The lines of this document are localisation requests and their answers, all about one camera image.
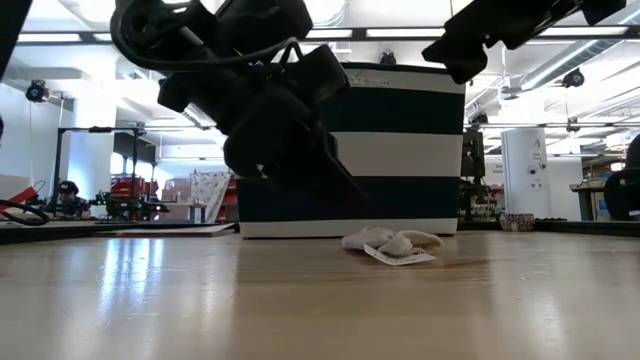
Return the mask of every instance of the navy and white striped box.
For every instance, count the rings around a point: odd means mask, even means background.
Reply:
[[[242,235],[337,237],[367,226],[454,234],[465,87],[439,69],[343,66],[352,88],[328,101],[323,117],[371,206],[345,209],[266,179],[239,179]]]

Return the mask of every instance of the security camera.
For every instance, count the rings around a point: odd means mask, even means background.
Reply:
[[[397,64],[396,56],[394,55],[393,51],[391,50],[383,51],[382,55],[380,56],[380,64],[383,64],[383,65]]]
[[[29,86],[25,94],[27,100],[35,103],[43,103],[49,100],[51,93],[49,89],[47,89],[46,84],[44,80],[32,80],[31,86]]]
[[[582,85],[584,85],[584,74],[580,72],[579,68],[568,73],[562,79],[562,86],[566,88],[580,87]]]

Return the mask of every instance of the white pillar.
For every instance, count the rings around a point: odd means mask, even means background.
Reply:
[[[117,102],[104,92],[87,94],[74,101],[73,127],[113,127],[116,110]],[[101,190],[110,191],[114,134],[72,132],[65,136],[70,143],[67,179],[78,185],[79,196],[91,199]]]
[[[551,217],[544,129],[503,132],[502,161],[507,212]]]

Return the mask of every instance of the red machine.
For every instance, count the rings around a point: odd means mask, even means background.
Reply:
[[[115,175],[111,177],[111,198],[117,200],[137,200],[144,197],[146,200],[157,199],[158,182],[146,182],[141,177],[136,177],[133,184],[133,199],[131,197],[131,176]]]

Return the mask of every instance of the black cable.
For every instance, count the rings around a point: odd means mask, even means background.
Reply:
[[[156,71],[193,72],[202,71],[207,68],[247,65],[249,63],[264,59],[268,56],[275,56],[279,51],[288,47],[293,47],[297,54],[302,54],[298,39],[296,39],[295,37],[291,37],[266,49],[256,51],[247,55],[235,56],[223,60],[165,61],[147,59],[131,51],[131,49],[127,45],[127,41],[123,38],[122,32],[120,31],[122,27],[123,15],[130,6],[124,8],[116,7],[116,11],[111,17],[110,25],[111,29],[114,29],[112,31],[111,37],[114,45],[118,48],[118,50],[120,50],[125,58],[143,68],[148,68]]]
[[[42,226],[45,225],[46,223],[49,222],[49,216],[47,214],[45,214],[44,212],[32,208],[31,206],[26,206],[26,205],[22,205],[22,204],[18,204],[18,203],[14,203],[11,201],[7,201],[7,200],[0,200],[0,205],[2,206],[8,206],[11,208],[16,208],[16,209],[20,209],[23,210],[25,212],[30,212],[33,215],[39,217],[39,220],[27,220],[27,219],[23,219],[23,218],[19,218],[17,216],[13,216],[11,214],[9,214],[6,211],[2,211],[0,212],[0,215],[6,217],[7,219],[13,221],[13,222],[17,222],[18,224],[21,225],[26,225],[26,226]]]

